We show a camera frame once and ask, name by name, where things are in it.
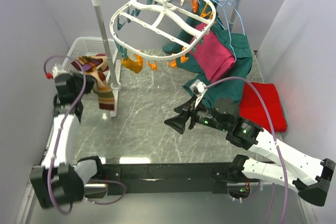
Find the beige sock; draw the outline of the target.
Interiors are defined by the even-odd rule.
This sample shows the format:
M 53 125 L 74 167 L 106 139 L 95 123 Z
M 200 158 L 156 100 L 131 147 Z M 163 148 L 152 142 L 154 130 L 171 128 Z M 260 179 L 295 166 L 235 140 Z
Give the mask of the beige sock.
M 96 71 L 88 73 L 88 75 L 92 76 L 95 79 L 93 91 L 98 96 L 99 108 L 102 110 L 113 111 L 114 94 L 112 89 L 108 85 L 106 75 L 104 74 L 109 70 L 107 57 L 105 56 L 105 54 L 98 54 L 92 57 L 103 60 L 103 63 L 98 66 L 98 69 Z

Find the yellow sock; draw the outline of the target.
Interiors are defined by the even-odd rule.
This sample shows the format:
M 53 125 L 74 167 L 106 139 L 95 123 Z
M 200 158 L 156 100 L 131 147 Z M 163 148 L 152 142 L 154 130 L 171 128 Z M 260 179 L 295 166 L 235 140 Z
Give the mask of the yellow sock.
M 138 74 L 143 69 L 143 58 L 137 54 L 135 54 L 134 56 L 136 61 L 127 57 L 126 59 L 123 58 L 121 63 L 126 69 L 129 69 L 133 71 L 135 74 Z

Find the maroon orange striped sock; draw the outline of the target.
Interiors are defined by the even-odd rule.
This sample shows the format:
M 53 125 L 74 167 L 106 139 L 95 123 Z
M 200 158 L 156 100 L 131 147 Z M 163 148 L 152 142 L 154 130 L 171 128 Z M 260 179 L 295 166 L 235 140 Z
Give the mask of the maroon orange striped sock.
M 102 63 L 102 59 L 96 59 L 92 56 L 82 56 L 72 61 L 71 65 L 78 71 L 83 70 L 84 72 L 92 72 L 96 71 L 98 66 L 100 66 Z

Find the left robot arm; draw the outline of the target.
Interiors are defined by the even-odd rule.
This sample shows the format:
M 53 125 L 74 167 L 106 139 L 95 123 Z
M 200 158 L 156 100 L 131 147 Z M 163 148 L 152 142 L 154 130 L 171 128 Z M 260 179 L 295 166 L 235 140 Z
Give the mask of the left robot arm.
M 81 97 L 93 89 L 94 79 L 80 73 L 62 71 L 46 73 L 55 82 L 57 94 L 53 100 L 53 132 L 49 149 L 39 168 L 30 174 L 39 204 L 44 209 L 72 205 L 82 201 L 85 184 L 99 183 L 105 170 L 98 156 L 82 158 L 72 166 L 71 148 L 77 136 L 83 113 Z

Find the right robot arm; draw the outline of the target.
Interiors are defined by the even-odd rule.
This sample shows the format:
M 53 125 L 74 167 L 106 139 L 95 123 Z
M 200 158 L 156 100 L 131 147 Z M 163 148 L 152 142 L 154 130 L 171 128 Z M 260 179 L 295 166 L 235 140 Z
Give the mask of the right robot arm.
M 263 163 L 243 155 L 236 156 L 229 172 L 235 181 L 251 178 L 287 186 L 306 202 L 319 207 L 325 205 L 334 161 L 311 157 L 273 137 L 266 129 L 240 117 L 239 107 L 230 98 L 216 100 L 212 109 L 190 99 L 174 111 L 177 115 L 166 119 L 164 124 L 179 134 L 199 123 L 225 132 L 231 144 L 270 161 Z

